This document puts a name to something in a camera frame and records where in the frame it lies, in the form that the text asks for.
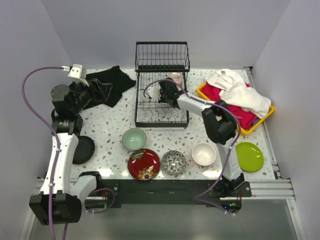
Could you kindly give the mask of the pink marbled mug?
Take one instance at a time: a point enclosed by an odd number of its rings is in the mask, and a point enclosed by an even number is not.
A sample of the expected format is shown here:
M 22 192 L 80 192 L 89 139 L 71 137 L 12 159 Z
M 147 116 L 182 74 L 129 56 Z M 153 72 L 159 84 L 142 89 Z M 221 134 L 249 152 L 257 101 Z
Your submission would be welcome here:
M 180 86 L 182 85 L 183 80 L 184 80 L 183 76 L 177 72 L 171 73 L 168 77 Z

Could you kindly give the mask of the black wire dish rack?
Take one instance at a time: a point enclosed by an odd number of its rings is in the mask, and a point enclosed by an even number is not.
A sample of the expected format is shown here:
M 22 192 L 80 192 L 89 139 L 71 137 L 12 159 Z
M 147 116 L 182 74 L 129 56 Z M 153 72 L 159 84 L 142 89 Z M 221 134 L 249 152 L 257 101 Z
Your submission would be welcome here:
M 134 123 L 138 128 L 186 128 L 189 112 L 177 107 L 171 74 L 187 86 L 189 48 L 185 41 L 138 41 L 135 47 L 137 90 Z

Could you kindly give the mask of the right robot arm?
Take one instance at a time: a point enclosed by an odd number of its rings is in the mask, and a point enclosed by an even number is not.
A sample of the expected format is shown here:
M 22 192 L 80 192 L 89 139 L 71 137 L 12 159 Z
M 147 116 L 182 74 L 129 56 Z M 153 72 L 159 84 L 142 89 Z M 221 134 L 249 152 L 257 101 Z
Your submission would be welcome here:
M 159 82 L 160 99 L 171 107 L 189 111 L 202 118 L 207 137 L 216 144 L 222 163 L 222 189 L 230 197 L 241 190 L 245 178 L 236 151 L 238 122 L 224 101 L 208 101 L 189 95 L 170 78 Z

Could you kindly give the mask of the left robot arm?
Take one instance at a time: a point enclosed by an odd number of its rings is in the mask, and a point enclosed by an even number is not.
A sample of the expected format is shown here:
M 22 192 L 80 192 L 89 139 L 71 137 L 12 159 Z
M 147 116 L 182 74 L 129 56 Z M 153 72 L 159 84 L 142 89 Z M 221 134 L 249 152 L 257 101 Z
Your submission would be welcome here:
M 29 199 L 29 206 L 42 225 L 77 223 L 86 198 L 103 192 L 104 184 L 98 171 L 81 173 L 74 185 L 70 185 L 70 175 L 83 125 L 80 112 L 91 101 L 106 101 L 112 88 L 111 83 L 93 78 L 77 83 L 75 88 L 60 84 L 51 90 L 57 114 L 49 124 L 51 157 L 39 193 Z

